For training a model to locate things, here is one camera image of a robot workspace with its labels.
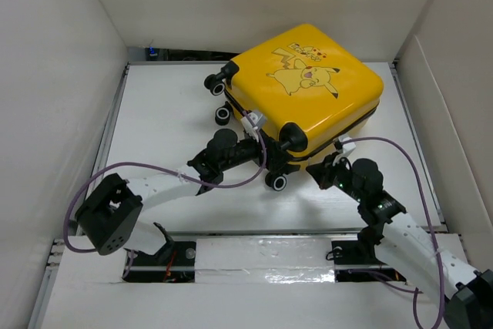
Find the cartoon character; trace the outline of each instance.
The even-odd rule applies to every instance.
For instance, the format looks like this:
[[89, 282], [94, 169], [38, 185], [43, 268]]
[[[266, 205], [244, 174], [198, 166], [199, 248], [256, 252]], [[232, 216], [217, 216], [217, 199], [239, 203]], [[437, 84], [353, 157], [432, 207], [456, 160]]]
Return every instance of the cartoon character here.
[[293, 65], [288, 63], [295, 55], [285, 51], [284, 49], [276, 49], [273, 54], [283, 56], [282, 63], [284, 68], [278, 69], [274, 73], [267, 73], [267, 76], [274, 77], [280, 82], [288, 95], [297, 92], [300, 88], [308, 89], [313, 86], [325, 87], [337, 99], [339, 93], [337, 89], [330, 84], [330, 74], [338, 73], [339, 69], [331, 67], [315, 67], [305, 65], [301, 59], [295, 59]]

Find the purple cable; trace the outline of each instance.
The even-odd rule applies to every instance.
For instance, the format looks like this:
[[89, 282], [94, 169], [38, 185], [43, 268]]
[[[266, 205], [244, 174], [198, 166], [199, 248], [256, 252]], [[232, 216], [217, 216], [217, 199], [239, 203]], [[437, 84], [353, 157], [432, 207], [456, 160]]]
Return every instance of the purple cable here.
[[[428, 225], [428, 229], [430, 230], [430, 236], [431, 236], [431, 242], [433, 243], [433, 248], [437, 254], [437, 263], [438, 263], [438, 284], [439, 284], [439, 290], [440, 290], [440, 303], [438, 305], [438, 315], [437, 315], [437, 320], [434, 322], [433, 327], [431, 329], [438, 329], [440, 326], [441, 321], [444, 318], [444, 311], [445, 311], [445, 278], [444, 278], [444, 267], [443, 263], [441, 261], [441, 255], [440, 252], [438, 251], [438, 241], [437, 237], [434, 233], [433, 230], [433, 225], [431, 224], [431, 218], [430, 218], [430, 212], [428, 211], [428, 206], [426, 205], [426, 199], [424, 198], [424, 191], [423, 191], [423, 186], [421, 185], [421, 179], [419, 177], [418, 169], [416, 168], [416, 165], [414, 165], [414, 162], [409, 156], [409, 154], [402, 148], [399, 144], [396, 142], [386, 139], [386, 138], [381, 138], [379, 136], [368, 136], [366, 138], [356, 138], [356, 139], [349, 139], [349, 140], [344, 140], [342, 143], [357, 143], [357, 142], [365, 142], [369, 140], [376, 140], [379, 142], [384, 142], [391, 144], [395, 148], [399, 149], [399, 151], [406, 157], [407, 161], [411, 165], [414, 176], [416, 176], [416, 182], [418, 183], [418, 190], [419, 190], [419, 195], [421, 198], [421, 202], [423, 203], [423, 209], [424, 209], [424, 216], [426, 217], [426, 224]], [[416, 322], [416, 325], [419, 327], [419, 329], [424, 329], [421, 326], [421, 323], [418, 318], [418, 293], [419, 290], [416, 288], [414, 291], [414, 297], [413, 297], [413, 315], [414, 315], [414, 321]]]
[[125, 271], [123, 272], [122, 279], [125, 279], [126, 277], [129, 276], [130, 269], [132, 268], [133, 265], [133, 259], [136, 257], [136, 252], [134, 250], [130, 250], [129, 253], [130, 253], [129, 262], [125, 267]]
[[397, 285], [393, 285], [393, 284], [389, 283], [389, 280], [391, 280], [391, 279], [387, 275], [385, 275], [379, 271], [367, 270], [367, 269], [351, 269], [348, 272], [349, 273], [365, 273], [365, 274], [371, 275], [375, 280], [380, 281], [381, 283], [387, 285], [388, 287], [390, 287], [392, 289], [399, 290], [400, 292], [404, 292], [404, 293], [414, 293], [414, 290], [401, 288], [401, 287], [398, 287]]
[[[250, 121], [250, 124], [254, 127], [255, 124], [253, 123], [252, 119], [247, 115], [247, 113], [245, 111], [243, 111], [242, 114], [248, 119], [248, 121]], [[164, 167], [149, 165], [149, 164], [146, 164], [146, 163], [139, 163], [139, 162], [119, 162], [119, 163], [113, 163], [112, 165], [107, 166], [104, 169], [98, 171], [97, 173], [95, 173], [94, 175], [92, 175], [91, 177], [89, 177], [89, 179], [80, 187], [80, 189], [77, 191], [77, 193], [75, 193], [75, 196], [70, 201], [69, 208], [67, 209], [67, 212], [65, 214], [65, 219], [63, 220], [63, 240], [65, 242], [65, 245], [67, 246], [67, 248], [69, 250], [71, 250], [72, 252], [76, 252], [76, 253], [92, 253], [92, 252], [95, 252], [96, 251], [95, 248], [91, 248], [91, 249], [88, 249], [88, 250], [82, 250], [80, 248], [77, 248], [77, 247], [74, 247], [73, 245], [71, 245], [71, 243], [69, 241], [69, 221], [70, 221], [70, 216], [72, 215], [72, 212], [73, 212], [73, 210], [75, 208], [75, 205], [77, 204], [77, 201], [79, 200], [79, 198], [81, 197], [81, 195], [89, 188], [89, 185], [91, 185], [91, 183], [94, 180], [96, 180], [98, 177], [100, 177], [105, 172], [110, 171], [110, 170], [113, 170], [113, 169], [115, 169], [117, 167], [123, 167], [123, 166], [143, 167], [145, 169], [156, 170], [156, 171], [160, 171], [161, 173], [167, 173], [169, 175], [173, 175], [173, 176], [176, 176], [176, 177], [181, 177], [182, 179], [188, 180], [188, 181], [190, 181], [192, 183], [197, 183], [197, 184], [208, 186], [208, 187], [211, 187], [211, 188], [218, 188], [218, 189], [232, 189], [232, 188], [237, 188], [237, 187], [246, 185], [246, 184], [251, 183], [252, 181], [254, 181], [262, 173], [262, 171], [266, 168], [266, 165], [267, 165], [267, 149], [265, 147], [265, 142], [263, 141], [263, 138], [260, 135], [260, 130], [257, 130], [257, 134], [259, 136], [259, 142], [260, 142], [260, 145], [262, 147], [262, 154], [263, 154], [262, 164], [260, 165], [260, 167], [257, 170], [257, 172], [252, 177], [250, 177], [249, 179], [246, 179], [244, 181], [241, 181], [239, 183], [236, 183], [236, 184], [224, 184], [224, 185], [221, 185], [221, 184], [207, 183], [207, 182], [202, 181], [200, 179], [195, 179], [194, 177], [187, 176], [187, 175], [182, 174], [182, 173], [178, 173], [177, 171], [169, 170], [169, 169], [166, 169]]]

